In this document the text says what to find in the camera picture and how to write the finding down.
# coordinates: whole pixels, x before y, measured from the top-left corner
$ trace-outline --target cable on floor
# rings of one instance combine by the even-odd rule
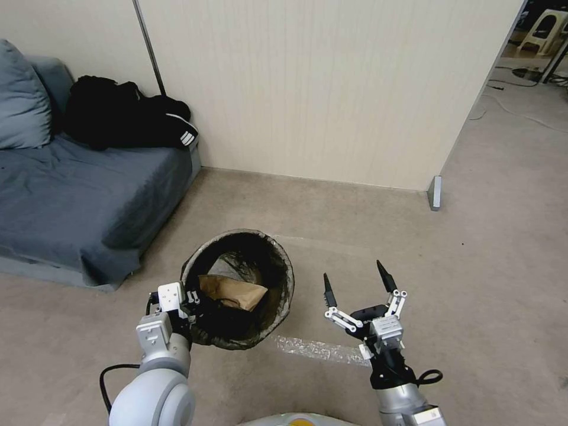
[[[475,118],[468,118],[469,121],[476,121],[476,120],[481,120],[483,118],[483,116],[485,115],[485,113],[487,112],[487,109],[484,109],[483,112],[481,113],[481,115],[479,117],[475,117]]]
[[[511,114],[511,115],[515,115],[515,116],[521,117],[521,118],[526,118],[527,120],[534,121],[535,123],[540,124],[541,126],[544,126],[544,127],[546,127],[546,128],[549,128],[549,129],[551,129],[551,130],[556,130],[556,131],[561,132],[561,133],[568,133],[568,130],[560,129],[560,128],[551,126],[550,124],[547,124],[547,123],[545,123],[544,121],[539,120],[538,118],[534,118],[534,117],[531,117],[531,116],[529,116],[529,115],[519,114],[519,113],[517,113],[517,112],[511,111],[509,108],[507,108],[505,105],[503,105],[503,103],[499,100],[499,98],[496,98],[496,97],[493,96],[493,95],[490,95],[490,94],[488,94],[488,93],[482,93],[482,96],[487,96],[488,98],[493,99],[495,102],[497,102],[497,104],[498,104],[505,112],[508,112],[508,113]],[[483,114],[482,114],[480,117],[478,117],[478,118],[471,118],[470,120],[479,120],[479,119],[481,119],[481,118],[485,115],[486,112],[487,112],[487,110],[485,110],[485,111],[483,112]]]
[[[103,371],[101,371],[101,375],[99,376],[99,386],[101,387],[102,400],[105,403],[106,410],[108,411],[109,414],[111,413],[112,404],[111,400],[108,399],[108,393],[106,392],[107,387],[105,386],[105,374],[111,370],[117,370],[123,368],[137,369],[140,368],[140,364],[116,364],[105,368]]]
[[[531,85],[522,85],[522,84],[519,84],[519,83],[508,82],[508,81],[506,81],[506,80],[489,79],[488,81],[494,81],[494,82],[498,82],[498,83],[505,83],[505,84],[510,84],[511,86],[519,86],[519,87],[534,87],[534,86],[538,85],[538,82],[535,82],[534,84],[531,84]]]

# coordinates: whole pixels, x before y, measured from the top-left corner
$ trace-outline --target clear tape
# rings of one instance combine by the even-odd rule
[[[274,341],[276,342],[276,347],[285,353],[343,364],[371,366],[370,362],[363,358],[359,348],[280,335],[274,337]]]

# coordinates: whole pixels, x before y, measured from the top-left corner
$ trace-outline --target white stripe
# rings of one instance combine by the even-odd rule
[[[356,347],[333,345],[279,335],[273,339],[276,342],[276,347],[285,353],[364,367],[370,367],[371,365],[368,360],[363,358],[359,348]]]
[[[170,113],[168,113],[168,112],[166,113],[166,115],[169,115],[170,117],[178,118],[178,119],[180,119],[181,121],[183,121],[184,123],[191,125],[191,124],[189,123],[189,121],[185,120],[183,117],[180,117],[179,115],[170,114]]]
[[[188,132],[188,135],[187,135],[185,138],[183,138],[182,144],[184,144],[184,145],[186,145],[186,146],[189,145],[189,140],[191,139],[192,136],[193,136],[193,135]]]

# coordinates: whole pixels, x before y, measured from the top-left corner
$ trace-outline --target blue couch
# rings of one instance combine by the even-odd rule
[[[63,63],[29,57],[47,89],[53,138],[0,151],[0,272],[114,290],[195,179],[195,141],[170,148],[92,151],[62,133]]]

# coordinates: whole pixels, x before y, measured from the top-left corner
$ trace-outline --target black trash bag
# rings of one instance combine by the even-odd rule
[[[251,311],[215,301],[199,288],[199,275],[224,275],[266,287]],[[200,314],[191,328],[194,343],[223,349],[248,349],[268,336],[288,315],[294,293],[294,272],[288,255],[274,239],[257,230],[232,230],[218,235],[182,267],[185,291],[197,291]]]

